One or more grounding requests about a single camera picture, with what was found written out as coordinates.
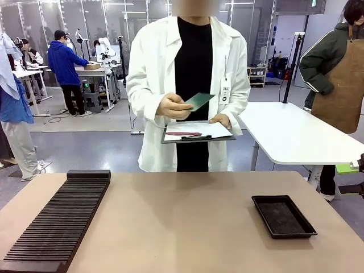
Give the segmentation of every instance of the black tray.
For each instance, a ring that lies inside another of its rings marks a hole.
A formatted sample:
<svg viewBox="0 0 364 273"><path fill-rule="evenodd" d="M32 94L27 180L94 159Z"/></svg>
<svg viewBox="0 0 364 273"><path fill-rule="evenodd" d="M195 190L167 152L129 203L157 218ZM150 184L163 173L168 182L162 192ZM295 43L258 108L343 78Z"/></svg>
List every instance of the black tray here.
<svg viewBox="0 0 364 273"><path fill-rule="evenodd" d="M310 238L317 235L288 195L251 198L273 239Z"/></svg>

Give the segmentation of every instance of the brown apron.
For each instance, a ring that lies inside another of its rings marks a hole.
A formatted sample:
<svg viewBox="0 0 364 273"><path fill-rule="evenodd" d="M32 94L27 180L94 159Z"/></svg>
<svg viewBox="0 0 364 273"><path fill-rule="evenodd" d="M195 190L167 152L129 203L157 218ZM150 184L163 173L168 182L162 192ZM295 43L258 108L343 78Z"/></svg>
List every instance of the brown apron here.
<svg viewBox="0 0 364 273"><path fill-rule="evenodd" d="M352 26L349 32L350 40L344 58L326 74L334 85L334 91L326 96L317 93L311 112L347 134L356 132L358 128L364 97L364 40L352 40Z"/></svg>

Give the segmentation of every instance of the blue cloth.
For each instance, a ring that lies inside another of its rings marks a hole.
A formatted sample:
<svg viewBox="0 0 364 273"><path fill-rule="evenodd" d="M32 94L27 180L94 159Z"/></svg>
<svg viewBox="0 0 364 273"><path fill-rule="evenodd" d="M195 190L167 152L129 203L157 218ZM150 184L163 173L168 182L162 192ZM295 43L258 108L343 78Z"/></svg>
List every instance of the blue cloth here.
<svg viewBox="0 0 364 273"><path fill-rule="evenodd" d="M88 63L59 41L53 41L48 49L48 65L60 85L80 85L74 64L85 67Z"/></svg>
<svg viewBox="0 0 364 273"><path fill-rule="evenodd" d="M34 123L32 112L29 109L25 95L25 88L21 81L15 76L14 80L18 89L20 99L16 100L0 86L0 121Z"/></svg>

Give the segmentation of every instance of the dark green jacket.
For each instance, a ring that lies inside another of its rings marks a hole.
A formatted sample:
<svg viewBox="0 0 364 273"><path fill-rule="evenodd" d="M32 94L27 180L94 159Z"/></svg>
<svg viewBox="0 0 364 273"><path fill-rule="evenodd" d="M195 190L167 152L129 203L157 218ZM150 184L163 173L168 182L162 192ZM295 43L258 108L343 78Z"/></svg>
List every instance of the dark green jacket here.
<svg viewBox="0 0 364 273"><path fill-rule="evenodd" d="M353 35L353 39L364 39L363 27L353 26ZM311 89L305 107L312 109L316 92L327 95L333 91L334 86L325 75L345 56L348 40L348 23L339 23L333 31L327 33L303 54L300 71L303 81Z"/></svg>

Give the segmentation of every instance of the striped jacket sleeve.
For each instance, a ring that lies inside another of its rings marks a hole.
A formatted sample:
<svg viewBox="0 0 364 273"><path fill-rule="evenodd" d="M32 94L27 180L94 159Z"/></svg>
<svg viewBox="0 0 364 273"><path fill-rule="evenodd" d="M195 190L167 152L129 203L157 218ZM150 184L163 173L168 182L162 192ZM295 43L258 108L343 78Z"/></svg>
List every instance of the striped jacket sleeve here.
<svg viewBox="0 0 364 273"><path fill-rule="evenodd" d="M334 90L333 84L321 73L320 68L324 62L330 62L334 58L336 40L334 31L327 33L303 54L300 61L303 81L311 90L322 95L330 94Z"/></svg>

